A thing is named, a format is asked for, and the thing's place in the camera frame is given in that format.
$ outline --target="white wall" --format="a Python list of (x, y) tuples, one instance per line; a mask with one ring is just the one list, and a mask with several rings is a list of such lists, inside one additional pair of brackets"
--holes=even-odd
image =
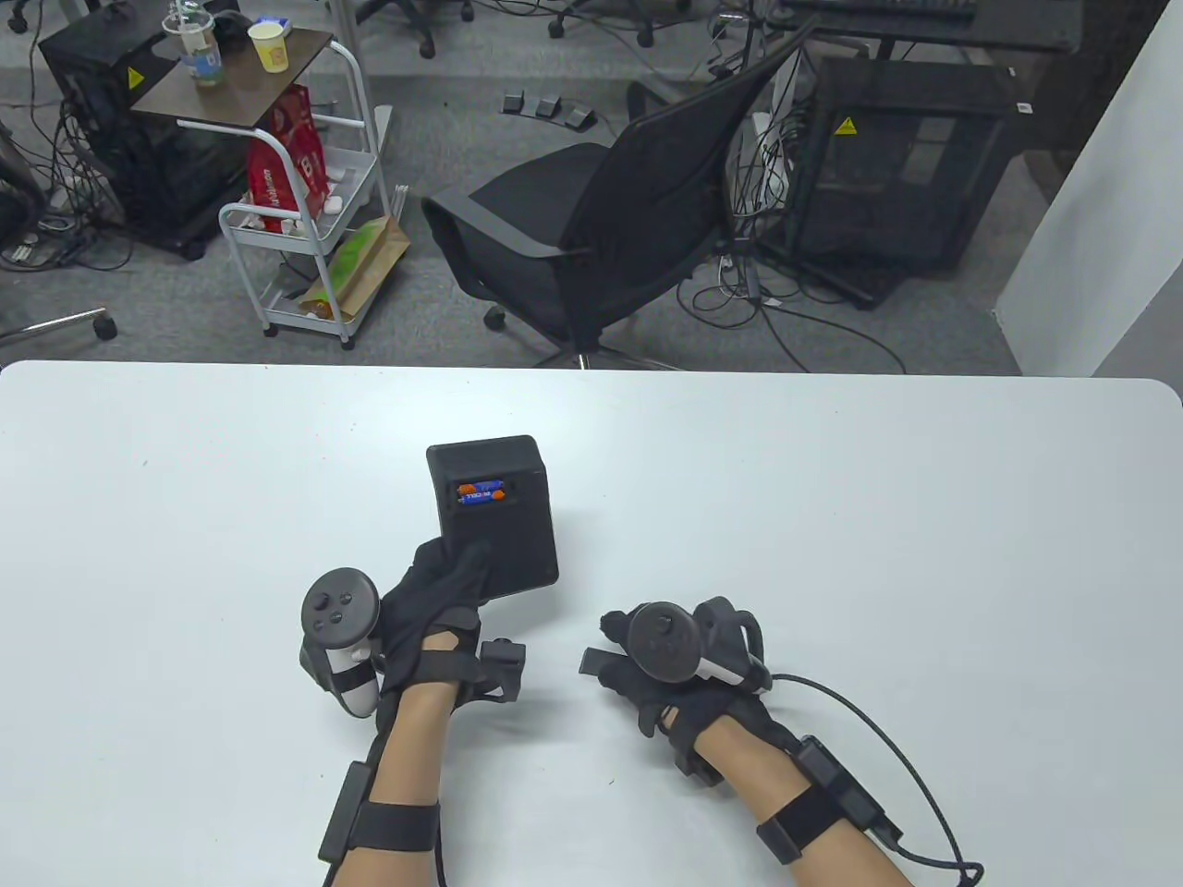
[[(1181, 261), (1183, 2), (1174, 0), (998, 298), (1022, 371), (1097, 373)], [(1183, 281), (1176, 290), (1183, 300)], [(1168, 313), (1177, 339), (1183, 311)], [(1118, 361), (1120, 375), (1153, 376), (1136, 354)]]

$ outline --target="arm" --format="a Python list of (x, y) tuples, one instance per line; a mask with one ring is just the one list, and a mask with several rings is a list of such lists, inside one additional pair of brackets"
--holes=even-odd
[[(455, 649), (451, 633), (431, 635), (424, 649)], [(455, 705), (455, 684), (416, 684), (402, 693), (399, 713), (379, 759), (369, 799), (379, 804), (422, 804), (439, 801), (440, 770), (448, 719)], [(428, 887), (432, 853), (397, 853), (358, 847), (337, 869), (332, 887)]]
[[(699, 734), (694, 751), (731, 784), (757, 823), (809, 788), (788, 755), (726, 716)], [(846, 820), (810, 843), (789, 870), (797, 887), (911, 887), (878, 844)]]

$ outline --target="black glove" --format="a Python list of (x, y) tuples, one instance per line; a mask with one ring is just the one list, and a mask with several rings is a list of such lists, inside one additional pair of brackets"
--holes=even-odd
[[(640, 607), (627, 614), (620, 610), (605, 614), (600, 620), (605, 636), (615, 643), (623, 641), (628, 635), (628, 624), (639, 609)], [(615, 691), (636, 706), (636, 725), (641, 733), (652, 737), (659, 729), (670, 737), (674, 763), (687, 776), (698, 776), (709, 785), (722, 779), (718, 771), (694, 751), (694, 743), (704, 730), (724, 714), (731, 716), (749, 732), (777, 747), (796, 745), (796, 738), (772, 720), (768, 708), (752, 693), (719, 680), (702, 678), (681, 684), (665, 684), (646, 674), (627, 655), (601, 654), (605, 655), (610, 659), (596, 671), (601, 686)], [(667, 729), (665, 717), (671, 708), (677, 708), (678, 716), (673, 726)]]
[[(457, 705), (467, 701), (479, 678), (477, 641), (480, 639), (480, 593), (492, 563), (487, 544), (474, 543), (454, 563), (442, 539), (425, 542), (402, 581), (382, 597), (374, 630), (382, 649), (382, 692), (377, 729), (389, 730), (399, 697), (414, 684), (457, 681)], [(424, 650), (424, 639), (451, 632), (459, 639), (454, 650)]]

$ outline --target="black box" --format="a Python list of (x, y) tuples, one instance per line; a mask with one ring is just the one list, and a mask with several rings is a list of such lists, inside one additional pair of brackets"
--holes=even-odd
[(795, 161), (781, 248), (845, 271), (956, 267), (1030, 105), (1006, 69), (825, 58)]
[[(238, 9), (237, 0), (203, 5), (211, 13)], [(218, 232), (218, 211), (246, 187), (251, 140), (131, 112), (180, 58), (161, 28), (168, 11), (168, 0), (111, 4), (39, 47), (85, 136), (84, 160), (110, 183), (128, 233), (198, 259)]]
[(472, 542), (492, 545), (485, 600), (558, 580), (547, 468), (534, 438), (432, 446), (427, 467), (448, 557)]

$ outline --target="office chair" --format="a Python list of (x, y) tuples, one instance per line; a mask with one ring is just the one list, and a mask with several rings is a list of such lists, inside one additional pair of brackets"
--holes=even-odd
[[(407, 21), (419, 32), (419, 54), (424, 58), (435, 58), (435, 39), (432, 37), (432, 30), (427, 27), (427, 19), (424, 18), (424, 14), (419, 12), (419, 7), (415, 6), (415, 0), (364, 0), (356, 9), (357, 24), (361, 25), (366, 19), (389, 4), (394, 4), (402, 9), (402, 14), (407, 17)], [(472, 8), (472, 0), (460, 0), (460, 19), (472, 21), (476, 17), (477, 14)]]
[[(0, 250), (19, 244), (37, 227), (45, 213), (46, 199), (25, 158), (12, 143), (12, 136), (0, 127)], [(30, 326), (0, 332), (0, 345), (41, 336), (53, 330), (90, 321), (101, 339), (115, 338), (118, 330), (105, 307), (43, 321)]]
[(605, 328), (732, 248), (726, 187), (731, 141), (781, 64), (815, 26), (804, 22), (767, 59), (647, 116), (629, 86), (629, 124), (610, 148), (583, 143), (503, 173), (471, 195), (424, 199), (432, 237), (460, 289), (497, 303), (560, 350), (539, 365), (606, 355), (660, 367), (600, 344)]

